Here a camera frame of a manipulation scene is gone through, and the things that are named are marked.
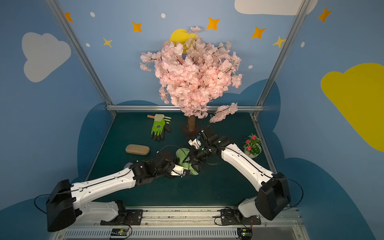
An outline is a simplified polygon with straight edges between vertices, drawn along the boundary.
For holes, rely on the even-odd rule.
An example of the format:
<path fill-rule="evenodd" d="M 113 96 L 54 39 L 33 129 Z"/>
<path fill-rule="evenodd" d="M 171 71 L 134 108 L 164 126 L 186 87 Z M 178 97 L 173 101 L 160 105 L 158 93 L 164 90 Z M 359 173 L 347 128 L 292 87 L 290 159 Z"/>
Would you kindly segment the purple eyeglass case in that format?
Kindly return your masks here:
<path fill-rule="evenodd" d="M 133 163 L 127 163 L 127 164 L 124 166 L 124 169 L 126 169 L 126 168 L 130 168 L 132 165 L 133 165 Z"/>

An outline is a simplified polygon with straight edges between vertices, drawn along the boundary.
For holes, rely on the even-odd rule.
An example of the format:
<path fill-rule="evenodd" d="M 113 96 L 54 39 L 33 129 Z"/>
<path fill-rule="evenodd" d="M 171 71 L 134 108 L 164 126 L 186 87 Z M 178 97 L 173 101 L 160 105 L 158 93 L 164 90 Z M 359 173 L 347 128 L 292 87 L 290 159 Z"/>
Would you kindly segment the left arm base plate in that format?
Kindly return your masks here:
<path fill-rule="evenodd" d="M 143 219 L 143 210 L 124 210 L 119 211 L 118 215 L 111 221 L 100 222 L 101 226 L 140 226 Z"/>

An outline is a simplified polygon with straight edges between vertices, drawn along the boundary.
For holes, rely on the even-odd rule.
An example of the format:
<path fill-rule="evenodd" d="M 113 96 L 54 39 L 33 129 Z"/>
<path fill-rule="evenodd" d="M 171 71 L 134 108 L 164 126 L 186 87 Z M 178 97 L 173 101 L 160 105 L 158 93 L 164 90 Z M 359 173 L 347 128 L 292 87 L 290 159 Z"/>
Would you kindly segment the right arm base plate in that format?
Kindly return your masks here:
<path fill-rule="evenodd" d="M 245 226 L 258 226 L 261 225 L 261 218 L 259 215 L 252 217 L 244 217 L 241 213 L 232 208 L 224 208 L 220 210 L 221 225 L 245 225 Z"/>

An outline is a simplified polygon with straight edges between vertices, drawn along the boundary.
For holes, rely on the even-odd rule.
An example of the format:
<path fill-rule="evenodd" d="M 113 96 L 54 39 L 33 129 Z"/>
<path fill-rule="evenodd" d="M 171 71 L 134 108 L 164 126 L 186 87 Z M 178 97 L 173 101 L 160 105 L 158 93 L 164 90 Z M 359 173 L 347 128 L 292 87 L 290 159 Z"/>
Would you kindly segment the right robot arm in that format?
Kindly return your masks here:
<path fill-rule="evenodd" d="M 272 221 L 291 202 L 288 179 L 257 164 L 226 136 L 218 137 L 210 126 L 199 132 L 188 157 L 196 165 L 217 155 L 238 170 L 255 188 L 257 195 L 240 202 L 235 208 L 244 218 L 261 215 Z"/>

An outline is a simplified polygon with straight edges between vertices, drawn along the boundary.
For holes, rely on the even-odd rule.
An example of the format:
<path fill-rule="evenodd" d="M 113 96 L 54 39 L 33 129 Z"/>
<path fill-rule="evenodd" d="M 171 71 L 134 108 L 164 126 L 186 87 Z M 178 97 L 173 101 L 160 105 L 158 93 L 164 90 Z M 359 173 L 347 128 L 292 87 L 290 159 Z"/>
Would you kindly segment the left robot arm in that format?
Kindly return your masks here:
<path fill-rule="evenodd" d="M 164 152 L 92 181 L 74 184 L 69 180 L 60 181 L 46 201 L 47 230 L 52 233 L 69 227 L 84 214 L 82 206 L 103 196 L 149 184 L 160 177 L 172 179 L 196 175 L 199 170 L 198 162 L 189 156 L 174 157 Z"/>

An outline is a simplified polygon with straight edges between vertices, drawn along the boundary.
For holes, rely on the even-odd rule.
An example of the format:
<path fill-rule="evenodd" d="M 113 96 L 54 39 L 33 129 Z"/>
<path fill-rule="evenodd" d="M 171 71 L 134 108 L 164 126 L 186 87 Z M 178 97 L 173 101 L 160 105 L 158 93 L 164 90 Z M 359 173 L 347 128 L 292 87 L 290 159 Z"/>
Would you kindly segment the green grey microfiber cloth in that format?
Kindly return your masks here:
<path fill-rule="evenodd" d="M 177 164 L 191 171 L 191 174 L 197 176 L 199 173 L 193 167 L 189 158 L 190 150 L 187 148 L 181 148 L 176 151 L 176 157 L 178 158 Z"/>

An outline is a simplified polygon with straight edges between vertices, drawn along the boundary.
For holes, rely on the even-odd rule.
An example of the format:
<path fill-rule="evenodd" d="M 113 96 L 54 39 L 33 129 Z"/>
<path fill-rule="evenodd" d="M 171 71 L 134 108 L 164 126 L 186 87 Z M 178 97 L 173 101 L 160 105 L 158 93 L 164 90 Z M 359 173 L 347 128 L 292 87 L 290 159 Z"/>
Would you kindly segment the tan eyeglass case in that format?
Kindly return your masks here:
<path fill-rule="evenodd" d="M 144 145 L 129 144 L 125 148 L 125 151 L 128 154 L 146 156 L 149 154 L 150 148 L 148 146 L 144 146 Z"/>

